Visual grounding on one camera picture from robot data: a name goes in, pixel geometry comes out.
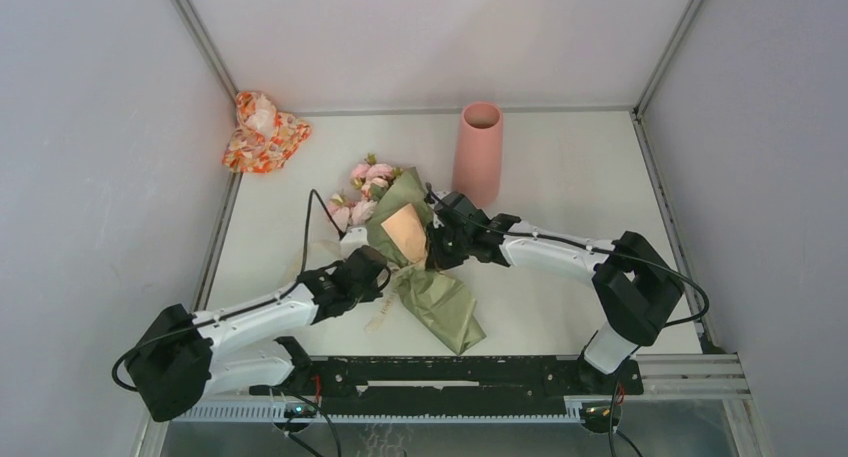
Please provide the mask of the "green pink flower bouquet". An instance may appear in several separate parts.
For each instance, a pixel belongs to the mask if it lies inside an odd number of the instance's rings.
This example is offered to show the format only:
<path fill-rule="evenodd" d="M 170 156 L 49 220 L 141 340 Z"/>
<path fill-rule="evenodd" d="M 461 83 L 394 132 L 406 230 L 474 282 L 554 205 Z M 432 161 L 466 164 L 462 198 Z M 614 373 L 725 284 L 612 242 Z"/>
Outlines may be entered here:
<path fill-rule="evenodd" d="M 456 355 L 485 339 L 468 287 L 445 270 L 426 268 L 426 227 L 433 210 L 417 169 L 380 162 L 369 153 L 351 170 L 349 181 L 350 192 L 330 197 L 330 219 L 344 235 L 352 226 L 367 228 L 368 246 L 388 262 L 397 300 Z"/>

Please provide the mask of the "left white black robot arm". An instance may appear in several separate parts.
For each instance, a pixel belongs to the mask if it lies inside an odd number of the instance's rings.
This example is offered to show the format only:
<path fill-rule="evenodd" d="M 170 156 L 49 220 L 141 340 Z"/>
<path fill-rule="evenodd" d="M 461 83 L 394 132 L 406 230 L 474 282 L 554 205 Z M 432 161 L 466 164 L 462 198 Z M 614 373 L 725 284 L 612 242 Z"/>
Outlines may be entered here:
<path fill-rule="evenodd" d="M 278 338 L 376 300 L 389 279 L 385 257 L 363 246 L 237 306 L 190 313 L 171 305 L 116 364 L 156 422 L 180 417 L 206 397 L 252 386 L 298 394 L 310 386 L 313 369 Z"/>

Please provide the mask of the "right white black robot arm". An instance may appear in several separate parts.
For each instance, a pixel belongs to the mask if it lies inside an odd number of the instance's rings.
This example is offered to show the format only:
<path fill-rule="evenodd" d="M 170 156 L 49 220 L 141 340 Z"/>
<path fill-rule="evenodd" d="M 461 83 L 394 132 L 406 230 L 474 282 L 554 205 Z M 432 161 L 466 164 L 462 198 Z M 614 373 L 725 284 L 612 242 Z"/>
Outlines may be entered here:
<path fill-rule="evenodd" d="M 547 271 L 594 290 L 606 321 L 580 355 L 578 379 L 589 392 L 605 392 L 629 357 L 656 342 L 684 294 L 682 276 L 639 233 L 579 238 L 511 214 L 488 217 L 459 192 L 427 189 L 425 200 L 434 212 L 427 227 L 428 267 L 447 270 L 473 258 Z"/>

